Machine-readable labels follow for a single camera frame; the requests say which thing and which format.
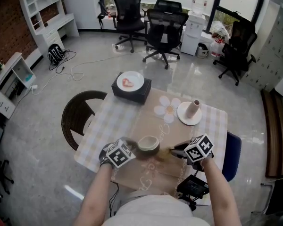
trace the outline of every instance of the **white plate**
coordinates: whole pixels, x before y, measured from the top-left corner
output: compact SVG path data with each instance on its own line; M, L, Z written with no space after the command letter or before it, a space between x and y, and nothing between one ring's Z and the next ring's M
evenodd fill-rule
M127 92L132 92L140 89L144 83L143 76L136 71L127 71L122 73L117 79L117 86Z
M202 118L202 112L199 108L198 111L194 114L192 118L186 117L185 112L187 108L189 107L190 103L191 102L188 102L188 101L182 102L177 108L177 116L182 121L182 123L188 126L194 126L200 122Z

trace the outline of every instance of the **black box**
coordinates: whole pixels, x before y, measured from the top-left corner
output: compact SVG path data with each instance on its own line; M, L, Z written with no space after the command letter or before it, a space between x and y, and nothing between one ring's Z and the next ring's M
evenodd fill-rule
M137 102L139 104L144 105L146 100L147 100L147 97L149 95L149 92L151 90L152 80L144 78L145 82L140 89L138 89L137 91L127 92L127 91L121 90L117 86L117 79L122 73L123 72L120 72L118 74L117 78L115 79L115 81L111 85L112 90L113 90L113 94L117 97L125 98L125 99L128 99L128 100L131 100L131 101L134 101L134 102Z

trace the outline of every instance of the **brick wall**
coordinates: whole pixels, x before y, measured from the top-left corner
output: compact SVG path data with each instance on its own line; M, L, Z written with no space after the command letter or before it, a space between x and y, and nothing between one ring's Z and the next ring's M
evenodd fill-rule
M43 21L58 14L55 4L42 11ZM37 45L28 29L19 0L0 0L0 62L6 63L15 53L27 58Z

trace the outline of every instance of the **red food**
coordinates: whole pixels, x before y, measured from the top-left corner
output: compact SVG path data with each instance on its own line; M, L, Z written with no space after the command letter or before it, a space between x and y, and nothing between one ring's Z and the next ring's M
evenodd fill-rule
M123 79L123 86L124 87L133 87L134 84L132 82L130 82L127 78Z

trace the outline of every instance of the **backpack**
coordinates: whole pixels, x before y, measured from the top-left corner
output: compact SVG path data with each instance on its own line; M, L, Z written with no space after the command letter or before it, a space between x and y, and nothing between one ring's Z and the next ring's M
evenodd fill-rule
M52 65L58 65L60 61L64 59L64 54L66 50L61 49L61 47L54 43L49 46L47 58L50 60Z

